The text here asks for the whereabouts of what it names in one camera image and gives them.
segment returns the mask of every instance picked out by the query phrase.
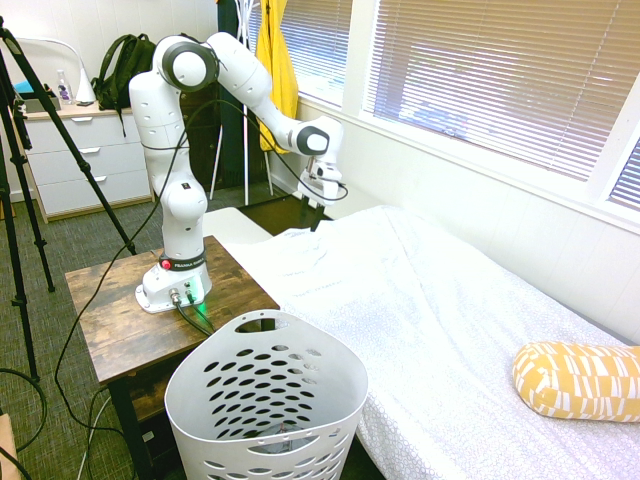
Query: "white wall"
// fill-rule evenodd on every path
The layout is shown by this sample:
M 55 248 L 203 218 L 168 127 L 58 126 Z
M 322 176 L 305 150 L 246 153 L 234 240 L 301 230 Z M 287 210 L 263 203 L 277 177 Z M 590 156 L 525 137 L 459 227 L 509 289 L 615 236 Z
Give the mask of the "white wall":
M 303 103 L 299 118 L 324 112 Z M 341 117 L 347 185 L 435 219 L 547 295 L 640 343 L 640 236 Z M 292 155 L 296 171 L 304 164 Z M 272 159 L 279 183 L 295 188 Z
M 121 35 L 146 33 L 158 42 L 167 35 L 186 33 L 205 40 L 218 25 L 214 0 L 0 0 L 0 12 L 5 27 L 15 36 L 51 37 L 72 45 L 80 53 L 89 78 L 99 74 L 105 52 Z M 21 45 L 42 83 L 54 88 L 56 70 L 62 68 L 72 90 L 77 91 L 79 70 L 68 49 L 27 41 Z M 2 54 L 12 83 L 23 81 L 4 43 Z M 13 165 L 7 173 L 12 199 L 17 200 L 20 184 Z

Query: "yellow cloth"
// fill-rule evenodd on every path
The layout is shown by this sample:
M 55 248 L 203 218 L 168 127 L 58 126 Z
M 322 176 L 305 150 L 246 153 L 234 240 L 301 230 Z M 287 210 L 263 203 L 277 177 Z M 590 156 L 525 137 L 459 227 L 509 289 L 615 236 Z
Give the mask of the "yellow cloth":
M 547 417 L 640 421 L 640 347 L 529 343 L 513 362 L 513 382 Z
M 296 118 L 298 109 L 298 82 L 293 71 L 293 63 L 289 57 L 289 50 L 280 29 L 282 16 L 287 6 L 287 0 L 263 0 L 260 2 L 262 9 L 262 25 L 258 34 L 256 45 L 256 57 L 265 66 L 273 79 L 271 101 L 287 117 Z M 260 130 L 264 133 L 271 145 L 275 145 L 269 129 L 260 123 Z M 273 150 L 265 139 L 260 137 L 260 148 L 265 152 Z M 279 153 L 286 153 L 276 147 Z

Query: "mattress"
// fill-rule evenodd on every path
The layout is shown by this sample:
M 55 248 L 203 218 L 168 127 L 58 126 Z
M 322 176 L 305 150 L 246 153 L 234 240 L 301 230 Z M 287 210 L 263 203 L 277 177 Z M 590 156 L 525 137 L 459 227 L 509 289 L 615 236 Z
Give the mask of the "mattress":
M 640 478 L 640 425 L 542 417 L 512 385 L 528 342 L 620 342 L 426 220 L 376 207 L 227 248 L 362 359 L 358 436 L 387 479 Z

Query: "black backpack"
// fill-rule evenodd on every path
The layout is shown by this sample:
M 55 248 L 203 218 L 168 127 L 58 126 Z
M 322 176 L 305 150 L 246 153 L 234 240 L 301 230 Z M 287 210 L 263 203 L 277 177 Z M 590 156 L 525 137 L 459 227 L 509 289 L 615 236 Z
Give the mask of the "black backpack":
M 105 78 L 113 55 L 120 45 L 122 48 L 113 73 Z M 100 75 L 91 80 L 100 110 L 115 110 L 122 121 L 122 109 L 131 106 L 129 82 L 137 74 L 151 70 L 155 48 L 156 45 L 144 33 L 137 37 L 123 35 L 113 42 L 102 60 Z

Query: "window sill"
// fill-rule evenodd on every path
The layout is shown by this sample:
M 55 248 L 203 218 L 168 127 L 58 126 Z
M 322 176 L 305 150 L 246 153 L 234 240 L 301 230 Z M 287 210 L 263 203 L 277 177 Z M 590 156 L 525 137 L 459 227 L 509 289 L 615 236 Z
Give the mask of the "window sill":
M 482 175 L 512 185 L 582 214 L 640 235 L 640 212 L 612 202 L 587 201 L 586 182 L 519 162 L 470 143 L 395 124 L 361 112 L 359 117 L 343 114 L 335 105 L 301 95 L 300 103 L 344 122 L 365 128 L 391 140 L 455 163 Z

